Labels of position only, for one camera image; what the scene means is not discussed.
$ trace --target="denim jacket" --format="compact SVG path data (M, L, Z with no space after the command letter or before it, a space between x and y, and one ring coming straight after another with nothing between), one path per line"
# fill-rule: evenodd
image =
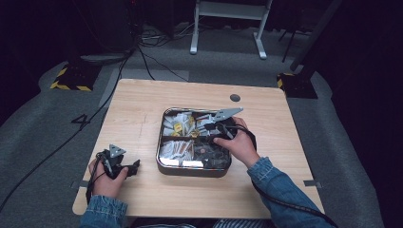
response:
M269 196L318 210L288 175L276 169L268 158L260 158L247 173L257 187ZM277 227L332 227L323 218L278 205L266 198L262 198L262 201L270 210L272 221ZM126 209L127 204L124 202L104 196L93 196L81 218L80 227L123 227ZM259 224L262 224L261 220L222 219L214 227L259 227Z

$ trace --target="wooden table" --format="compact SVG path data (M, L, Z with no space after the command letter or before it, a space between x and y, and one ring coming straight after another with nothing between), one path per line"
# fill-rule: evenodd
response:
M230 100L238 94L240 101ZM246 167L233 159L219 179L166 176L158 170L156 152L163 113L170 107L219 110L242 106L237 114L256 135L258 152L287 173L323 211L283 92L278 88L210 85L122 79L107 112L91 159L113 143L125 149L122 164L137 159L137 176L127 178L119 200L128 203L132 217L268 219L270 212L253 188ZM83 180L89 180L86 170ZM86 210L85 188L80 188L73 212Z

